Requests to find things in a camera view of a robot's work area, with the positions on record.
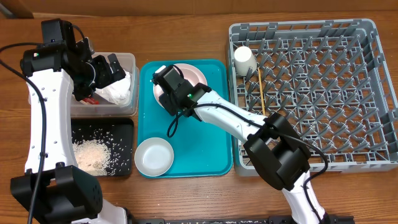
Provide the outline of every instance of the wooden stick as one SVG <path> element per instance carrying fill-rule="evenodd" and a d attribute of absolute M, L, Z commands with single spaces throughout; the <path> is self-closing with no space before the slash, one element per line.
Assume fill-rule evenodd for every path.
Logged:
<path fill-rule="evenodd" d="M 262 80 L 261 80 L 261 71 L 260 68 L 258 69 L 259 71 L 259 86 L 260 86 L 260 96 L 261 96 L 261 108 L 262 108 L 262 115 L 266 115 L 266 109 L 264 107 L 264 97 L 262 95 Z"/>

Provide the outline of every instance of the clear plastic bin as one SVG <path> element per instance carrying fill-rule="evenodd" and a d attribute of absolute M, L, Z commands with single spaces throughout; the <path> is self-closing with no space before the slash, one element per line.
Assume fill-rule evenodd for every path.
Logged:
<path fill-rule="evenodd" d="M 103 55 L 108 61 L 109 52 L 97 52 L 97 55 Z M 80 117 L 101 117 L 101 116 L 132 116 L 137 112 L 138 88 L 139 88 L 139 70 L 136 67 L 136 58 L 130 53 L 115 53 L 120 65 L 125 71 L 131 74 L 130 100 L 123 105 L 85 105 L 77 102 L 72 97 L 70 106 L 70 116 L 72 118 Z"/>

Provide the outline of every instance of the black tray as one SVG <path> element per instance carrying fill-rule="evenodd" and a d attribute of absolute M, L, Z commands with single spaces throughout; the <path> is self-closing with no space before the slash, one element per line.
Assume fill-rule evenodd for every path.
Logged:
<path fill-rule="evenodd" d="M 119 153 L 119 160 L 105 168 L 107 176 L 130 175 L 133 134 L 134 123 L 129 118 L 72 119 L 72 142 L 104 140 L 104 144 L 111 149 L 111 159 L 115 158 L 114 152 Z"/>

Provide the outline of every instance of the red object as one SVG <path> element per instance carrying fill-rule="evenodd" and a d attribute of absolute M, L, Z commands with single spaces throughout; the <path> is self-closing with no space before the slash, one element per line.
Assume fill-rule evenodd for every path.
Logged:
<path fill-rule="evenodd" d="M 91 104 L 91 105 L 98 105 L 99 101 L 95 100 L 94 98 L 90 97 L 90 98 L 85 98 L 83 99 L 84 102 Z"/>

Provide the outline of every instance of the plate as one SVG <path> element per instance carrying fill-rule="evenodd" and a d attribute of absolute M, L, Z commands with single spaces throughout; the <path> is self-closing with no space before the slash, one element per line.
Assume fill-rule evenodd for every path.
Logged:
<path fill-rule="evenodd" d="M 198 83 L 203 83 L 207 85 L 205 75 L 195 66 L 186 63 L 176 63 L 175 66 L 181 69 L 181 72 L 184 75 L 184 79 L 188 80 L 193 86 L 195 86 Z M 163 90 L 160 87 L 160 85 L 154 85 L 154 96 L 156 102 L 161 107 L 163 107 L 159 102 L 159 97 L 161 96 L 161 94 L 163 94 Z"/>
<path fill-rule="evenodd" d="M 149 138 L 136 150 L 134 162 L 137 169 L 149 177 L 166 173 L 173 164 L 174 151 L 170 143 L 162 138 Z"/>

